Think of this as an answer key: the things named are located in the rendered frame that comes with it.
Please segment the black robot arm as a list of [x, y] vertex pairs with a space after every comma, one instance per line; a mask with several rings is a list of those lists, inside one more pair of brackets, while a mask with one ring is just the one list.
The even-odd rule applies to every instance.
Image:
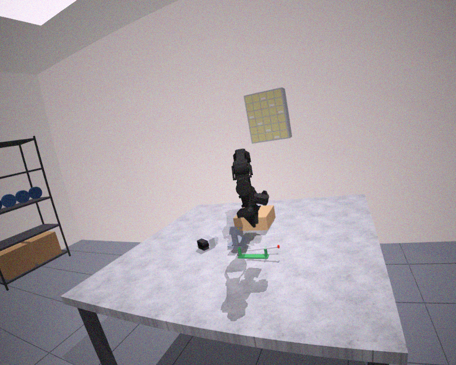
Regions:
[[252, 193], [252, 205], [255, 205], [255, 203], [267, 205], [269, 200], [267, 191], [257, 193], [255, 188], [251, 185], [250, 178], [252, 177], [253, 172], [252, 165], [250, 165], [250, 153], [244, 148], [237, 149], [233, 155], [233, 160], [234, 162], [232, 166], [232, 177], [233, 180], [237, 180], [237, 194], [240, 196], [246, 196], [250, 193], [251, 190], [253, 190], [254, 193]]

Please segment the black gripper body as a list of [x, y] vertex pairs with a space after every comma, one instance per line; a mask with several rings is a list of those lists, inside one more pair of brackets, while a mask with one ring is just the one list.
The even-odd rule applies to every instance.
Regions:
[[243, 204], [241, 205], [242, 208], [239, 209], [237, 212], [238, 218], [252, 216], [254, 214], [254, 208], [258, 207], [258, 205], [256, 203], [255, 203], [255, 205], [252, 205], [252, 193], [254, 193], [253, 190], [251, 190], [250, 193], [246, 196], [239, 196], [239, 198], [241, 198]]

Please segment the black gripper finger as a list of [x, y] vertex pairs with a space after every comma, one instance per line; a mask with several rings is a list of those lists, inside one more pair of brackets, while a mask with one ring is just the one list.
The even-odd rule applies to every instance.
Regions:
[[259, 212], [260, 207], [261, 207], [261, 205], [258, 206], [257, 208], [254, 208], [254, 212], [256, 212], [256, 214], [255, 214], [255, 223], [256, 223], [256, 224], [259, 224], [258, 212]]
[[256, 223], [255, 223], [255, 214], [256, 212], [254, 212], [254, 214], [252, 216], [249, 216], [249, 217], [244, 217], [245, 220], [247, 222], [249, 222], [249, 224], [252, 226], [252, 227], [256, 227]]

